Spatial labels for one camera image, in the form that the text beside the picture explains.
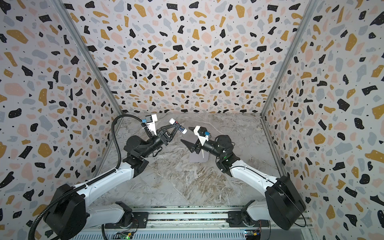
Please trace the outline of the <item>lavender envelope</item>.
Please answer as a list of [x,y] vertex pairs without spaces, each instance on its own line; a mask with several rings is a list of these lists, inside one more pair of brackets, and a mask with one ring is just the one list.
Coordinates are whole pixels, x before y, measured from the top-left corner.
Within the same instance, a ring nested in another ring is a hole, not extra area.
[[205,158],[203,159],[202,152],[203,150],[201,150],[199,154],[195,152],[190,153],[190,156],[189,156],[190,163],[206,163],[209,160],[210,154],[204,151]]

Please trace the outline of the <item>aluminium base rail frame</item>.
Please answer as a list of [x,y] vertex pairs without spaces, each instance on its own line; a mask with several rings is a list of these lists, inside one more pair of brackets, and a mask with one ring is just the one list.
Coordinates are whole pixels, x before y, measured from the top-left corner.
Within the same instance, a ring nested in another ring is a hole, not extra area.
[[260,221],[259,228],[231,228],[226,222],[229,207],[143,207],[133,212],[148,212],[145,229],[123,229],[107,224],[82,230],[76,240],[316,240],[314,227],[307,215],[299,217],[288,231],[273,221]]

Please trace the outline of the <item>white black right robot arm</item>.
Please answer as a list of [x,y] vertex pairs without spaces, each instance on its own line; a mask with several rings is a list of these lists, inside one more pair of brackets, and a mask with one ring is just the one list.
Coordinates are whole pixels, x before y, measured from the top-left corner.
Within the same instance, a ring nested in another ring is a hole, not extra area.
[[242,224],[251,227],[257,221],[273,221],[287,231],[303,216],[306,205],[290,178],[270,176],[246,164],[234,154],[235,144],[228,135],[219,135],[212,140],[211,134],[204,127],[189,129],[198,138],[195,143],[182,140],[191,153],[206,152],[215,156],[216,165],[222,173],[264,194],[264,202],[259,204],[252,200],[242,208]]

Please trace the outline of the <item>left aluminium corner post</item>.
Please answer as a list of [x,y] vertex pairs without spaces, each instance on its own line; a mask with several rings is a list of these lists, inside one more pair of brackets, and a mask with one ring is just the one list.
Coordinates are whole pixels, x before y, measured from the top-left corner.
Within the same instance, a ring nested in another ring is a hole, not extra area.
[[94,1],[53,1],[53,5],[60,17],[72,34],[74,41],[78,45],[80,52],[84,55],[91,70],[96,75],[99,84],[111,101],[112,106],[119,115],[123,114],[120,105],[114,97],[109,83],[106,80],[104,70],[107,70],[111,65],[111,59],[108,58],[107,63],[103,63],[103,58],[99,56],[105,43],[99,38],[99,35],[110,38],[105,32],[100,32],[103,29],[102,23],[104,20],[98,20],[97,17],[106,17],[106,14],[97,12],[96,16],[92,15],[92,8],[95,7]]

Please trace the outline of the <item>aluminium corner post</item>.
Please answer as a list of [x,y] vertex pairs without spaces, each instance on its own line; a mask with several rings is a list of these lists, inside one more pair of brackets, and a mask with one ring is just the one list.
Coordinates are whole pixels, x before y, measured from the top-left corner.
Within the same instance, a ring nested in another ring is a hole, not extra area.
[[96,75],[99,84],[111,101],[112,106],[119,115],[123,114],[120,105],[114,97],[109,83],[106,80],[104,70],[107,70],[111,65],[111,59],[108,58],[107,63],[103,63],[103,58],[99,56],[105,43],[99,38],[99,35],[110,38],[105,32],[100,32],[103,29],[102,23],[104,20],[98,20],[97,17],[106,17],[106,14],[97,12],[96,16],[92,15],[92,8],[95,7],[94,1],[53,1],[53,5],[60,17],[72,34],[74,41],[78,45],[80,52],[84,55],[91,70]]
[[292,43],[288,49],[288,52],[287,52],[287,54],[283,60],[282,66],[278,72],[277,78],[271,87],[271,91],[270,91],[270,93],[267,97],[266,103],[262,109],[262,112],[261,112],[262,120],[264,119],[264,116],[267,114],[269,106],[272,104],[272,101],[274,99],[274,94],[277,92],[278,87],[283,80],[283,77],[284,77],[284,75],[285,75],[285,73],[286,73],[286,71],[290,65],[292,58],[295,55],[295,52],[298,48],[298,45],[301,41],[301,38],[302,38],[306,28],[307,28],[307,24],[309,23],[310,18],[313,15],[318,3],[319,3],[319,1],[317,1],[317,0],[310,0],[308,2],[306,10],[304,11],[303,19],[301,20],[301,22],[298,26],[298,30],[297,30],[294,38],[293,38],[293,41],[292,41]]

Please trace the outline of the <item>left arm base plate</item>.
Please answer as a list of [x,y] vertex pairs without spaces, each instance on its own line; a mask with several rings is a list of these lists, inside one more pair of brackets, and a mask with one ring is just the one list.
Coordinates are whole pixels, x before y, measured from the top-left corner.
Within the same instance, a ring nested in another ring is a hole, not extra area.
[[149,218],[148,212],[124,213],[118,226],[123,229],[145,229]]

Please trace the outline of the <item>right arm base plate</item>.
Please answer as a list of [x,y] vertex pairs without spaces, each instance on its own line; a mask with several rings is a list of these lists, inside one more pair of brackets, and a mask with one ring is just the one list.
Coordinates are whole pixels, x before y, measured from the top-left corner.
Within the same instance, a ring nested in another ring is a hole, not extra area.
[[231,228],[259,228],[262,225],[260,221],[252,220],[246,212],[242,211],[229,211],[226,222]]

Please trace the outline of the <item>right aluminium corner post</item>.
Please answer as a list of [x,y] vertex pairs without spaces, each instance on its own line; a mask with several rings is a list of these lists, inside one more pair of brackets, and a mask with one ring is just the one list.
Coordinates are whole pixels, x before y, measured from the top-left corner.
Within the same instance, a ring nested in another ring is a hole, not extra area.
[[307,24],[309,23],[310,18],[313,15],[318,3],[319,3],[319,1],[317,1],[317,0],[310,0],[308,2],[306,10],[304,11],[303,19],[301,20],[301,22],[298,26],[298,30],[297,30],[294,38],[293,38],[293,41],[292,41],[292,43],[288,49],[288,52],[287,52],[287,54],[283,60],[282,66],[278,72],[277,78],[271,87],[271,91],[270,91],[270,93],[267,97],[266,103],[262,109],[262,112],[261,112],[262,120],[264,119],[264,116],[267,114],[269,106],[272,104],[272,101],[274,99],[274,94],[277,92],[278,87],[283,80],[283,77],[284,77],[284,75],[285,75],[285,73],[286,73],[286,71],[290,65],[292,58],[295,55],[295,52],[298,48],[298,45],[301,41],[301,38],[302,38],[306,28],[307,28]]

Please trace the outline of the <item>blue glue stick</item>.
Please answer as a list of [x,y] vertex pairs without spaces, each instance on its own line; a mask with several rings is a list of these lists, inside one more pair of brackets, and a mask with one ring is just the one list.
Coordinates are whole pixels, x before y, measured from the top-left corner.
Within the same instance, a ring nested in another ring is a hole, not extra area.
[[186,133],[188,132],[188,130],[187,130],[185,127],[183,127],[178,121],[176,121],[176,120],[173,119],[173,118],[171,118],[171,119],[169,120],[169,123],[170,123],[171,125],[175,125],[175,126],[177,126],[177,129],[178,129],[182,134],[186,134]]

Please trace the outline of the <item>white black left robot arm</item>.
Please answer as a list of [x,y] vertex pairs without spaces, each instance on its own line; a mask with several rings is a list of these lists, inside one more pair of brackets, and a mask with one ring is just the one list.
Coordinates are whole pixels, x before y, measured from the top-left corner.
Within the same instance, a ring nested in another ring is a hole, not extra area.
[[127,157],[117,168],[73,187],[67,184],[59,187],[42,212],[41,219],[61,240],[69,240],[83,229],[100,225],[132,227],[136,223],[133,210],[123,202],[94,208],[90,205],[117,185],[141,174],[149,163],[146,158],[156,156],[173,140],[176,132],[185,134],[187,129],[178,122],[172,122],[158,129],[157,134],[148,140],[131,136],[124,147]]

